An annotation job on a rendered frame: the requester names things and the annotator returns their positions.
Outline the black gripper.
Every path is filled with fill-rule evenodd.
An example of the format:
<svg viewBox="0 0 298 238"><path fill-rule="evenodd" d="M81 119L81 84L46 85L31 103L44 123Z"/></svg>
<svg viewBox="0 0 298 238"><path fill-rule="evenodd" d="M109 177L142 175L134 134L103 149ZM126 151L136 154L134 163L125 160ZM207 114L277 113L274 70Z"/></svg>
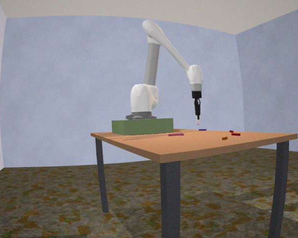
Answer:
<svg viewBox="0 0 298 238"><path fill-rule="evenodd" d="M197 119L197 122L196 122L196 124L200 124L200 100L199 100L199 98L201 98L202 97L202 93L201 93L201 91L193 91L192 92L192 98L195 98L195 103L194 103L194 105L195 105L195 114L196 114L196 119Z"/></svg>

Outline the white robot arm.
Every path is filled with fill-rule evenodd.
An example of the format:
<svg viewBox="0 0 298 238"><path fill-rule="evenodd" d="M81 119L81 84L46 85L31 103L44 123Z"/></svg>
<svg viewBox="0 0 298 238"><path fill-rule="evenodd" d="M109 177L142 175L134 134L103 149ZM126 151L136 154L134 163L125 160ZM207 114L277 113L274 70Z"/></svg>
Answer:
<svg viewBox="0 0 298 238"><path fill-rule="evenodd" d="M202 91L202 72L198 65L189 66L179 52L172 46L164 35L162 29L151 20L142 24L148 38L148 56L143 84L136 84L131 90L132 114L126 119L156 119L151 110L158 104L158 88L155 85L159 48L163 45L169 53L178 61L187 73L191 91Z"/></svg>

